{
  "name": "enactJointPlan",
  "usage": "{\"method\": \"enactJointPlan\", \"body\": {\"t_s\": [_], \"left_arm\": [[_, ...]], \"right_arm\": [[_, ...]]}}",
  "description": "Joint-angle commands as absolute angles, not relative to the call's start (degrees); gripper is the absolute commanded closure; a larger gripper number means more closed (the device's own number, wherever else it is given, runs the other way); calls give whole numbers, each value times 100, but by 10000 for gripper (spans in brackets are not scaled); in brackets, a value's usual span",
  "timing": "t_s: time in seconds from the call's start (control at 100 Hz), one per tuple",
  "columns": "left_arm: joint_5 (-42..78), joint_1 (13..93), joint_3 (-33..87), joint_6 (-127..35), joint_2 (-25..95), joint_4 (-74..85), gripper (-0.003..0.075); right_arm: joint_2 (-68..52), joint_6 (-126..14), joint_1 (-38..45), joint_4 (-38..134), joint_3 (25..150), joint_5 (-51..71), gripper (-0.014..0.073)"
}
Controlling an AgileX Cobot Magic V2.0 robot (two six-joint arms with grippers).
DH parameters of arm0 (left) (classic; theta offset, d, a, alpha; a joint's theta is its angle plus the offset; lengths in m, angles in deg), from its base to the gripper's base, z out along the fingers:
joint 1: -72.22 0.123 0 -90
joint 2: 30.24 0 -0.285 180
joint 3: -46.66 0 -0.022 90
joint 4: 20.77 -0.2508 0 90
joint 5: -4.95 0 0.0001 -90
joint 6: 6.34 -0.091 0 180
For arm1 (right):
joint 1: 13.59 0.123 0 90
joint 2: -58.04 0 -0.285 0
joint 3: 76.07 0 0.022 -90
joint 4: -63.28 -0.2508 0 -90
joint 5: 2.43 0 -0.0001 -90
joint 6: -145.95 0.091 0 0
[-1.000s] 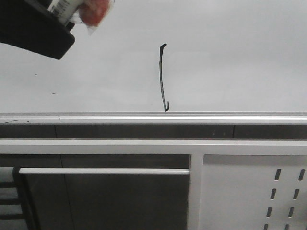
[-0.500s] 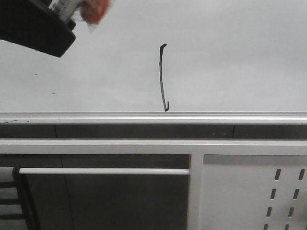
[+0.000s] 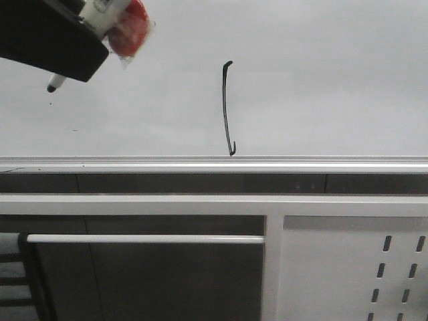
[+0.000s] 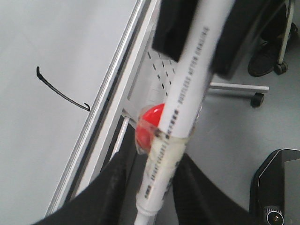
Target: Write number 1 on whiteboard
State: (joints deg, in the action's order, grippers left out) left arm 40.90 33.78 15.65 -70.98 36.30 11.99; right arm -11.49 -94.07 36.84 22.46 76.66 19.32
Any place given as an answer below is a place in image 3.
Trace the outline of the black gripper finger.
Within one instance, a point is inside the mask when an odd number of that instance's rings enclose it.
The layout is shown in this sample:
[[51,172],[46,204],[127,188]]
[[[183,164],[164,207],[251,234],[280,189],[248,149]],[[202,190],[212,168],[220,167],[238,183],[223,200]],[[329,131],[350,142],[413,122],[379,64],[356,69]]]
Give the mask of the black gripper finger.
[[2,1],[1,57],[87,82],[108,57],[79,18],[84,1]]

